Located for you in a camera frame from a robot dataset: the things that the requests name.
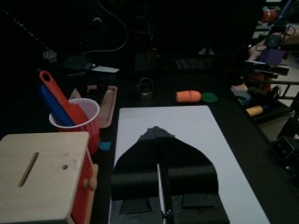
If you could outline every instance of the black device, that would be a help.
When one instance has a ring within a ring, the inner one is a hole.
[[[116,161],[111,181],[111,224],[229,224],[212,162],[157,126]]]
[[[272,152],[291,175],[295,186],[299,187],[299,140],[289,136],[280,136],[272,145]]]

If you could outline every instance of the white object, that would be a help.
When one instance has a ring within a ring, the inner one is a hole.
[[[219,176],[219,196],[229,223],[269,223],[207,106],[121,108],[115,162],[153,126],[200,150],[213,163]]]

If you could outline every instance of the wooden box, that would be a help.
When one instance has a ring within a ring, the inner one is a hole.
[[[88,140],[88,132],[4,137],[0,223],[89,223],[97,166]]]

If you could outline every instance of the red plastic cup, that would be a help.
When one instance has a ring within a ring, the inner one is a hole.
[[[58,132],[86,131],[88,132],[88,152],[92,155],[99,150],[99,104],[86,98],[69,100],[69,103],[77,103],[88,117],[88,121],[74,126],[60,126],[56,123],[52,114],[49,114],[50,124]]]

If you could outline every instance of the black table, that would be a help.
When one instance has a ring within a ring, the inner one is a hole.
[[[140,98],[136,91],[137,80],[128,79],[121,73],[109,83],[117,86],[116,109],[111,126],[100,132],[101,141],[111,142],[111,149],[99,150],[92,155],[93,163],[99,165],[99,174],[91,223],[108,223],[109,178],[115,161],[119,109],[191,105],[176,103],[175,92],[192,89],[203,93],[212,92],[219,97],[213,103],[204,104],[200,101],[192,105],[209,106],[269,222],[293,224],[299,220],[297,191],[273,158],[269,142],[231,93],[223,76],[209,73],[157,73],[152,79],[153,96],[149,99]],[[1,116],[0,138],[12,133],[54,131],[37,95],[38,84],[38,81],[32,84]]]

